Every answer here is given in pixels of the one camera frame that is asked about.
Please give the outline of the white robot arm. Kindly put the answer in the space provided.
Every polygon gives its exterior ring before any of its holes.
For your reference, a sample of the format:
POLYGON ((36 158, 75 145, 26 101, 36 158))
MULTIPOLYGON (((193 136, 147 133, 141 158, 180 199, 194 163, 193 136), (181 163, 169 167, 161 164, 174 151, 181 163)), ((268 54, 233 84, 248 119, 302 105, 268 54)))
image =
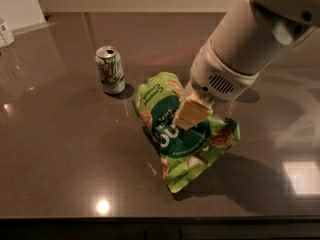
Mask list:
POLYGON ((320 26, 320 0, 236 0, 201 47, 173 123, 188 130, 233 101, 320 26))

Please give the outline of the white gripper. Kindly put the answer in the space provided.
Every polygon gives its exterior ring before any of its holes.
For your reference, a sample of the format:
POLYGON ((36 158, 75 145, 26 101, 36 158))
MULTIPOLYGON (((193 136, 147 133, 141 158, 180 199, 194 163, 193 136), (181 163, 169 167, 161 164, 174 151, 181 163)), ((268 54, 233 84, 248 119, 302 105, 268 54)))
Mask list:
MULTIPOLYGON (((214 101, 236 100, 257 77, 258 73, 246 75, 226 66, 216 54, 211 39, 200 48, 190 69, 192 88, 202 95, 210 96, 214 101)), ((212 113, 212 102, 192 92, 180 104, 173 124, 183 130, 189 130, 212 113)))

